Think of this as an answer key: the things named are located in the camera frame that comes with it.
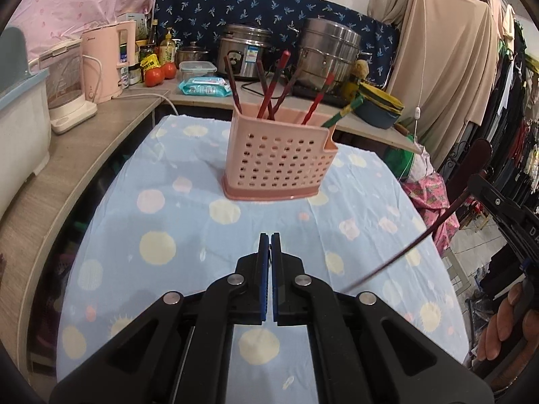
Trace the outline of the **person's right hand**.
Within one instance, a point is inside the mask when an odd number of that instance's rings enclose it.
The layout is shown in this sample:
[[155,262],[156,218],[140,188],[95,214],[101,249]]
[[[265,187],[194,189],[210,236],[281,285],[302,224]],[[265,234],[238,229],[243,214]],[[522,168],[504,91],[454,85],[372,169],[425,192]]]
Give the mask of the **person's right hand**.
[[[501,352],[502,343],[506,341],[511,333],[516,320],[514,309],[522,297],[522,283],[516,283],[508,295],[501,302],[498,312],[490,318],[480,336],[477,347],[477,358],[480,361],[494,360]],[[528,310],[522,320],[522,335],[526,344],[522,351],[516,356],[514,361],[503,373],[490,384],[494,391],[503,390],[509,387],[513,381],[525,370],[526,366],[533,358],[538,349],[538,312]]]

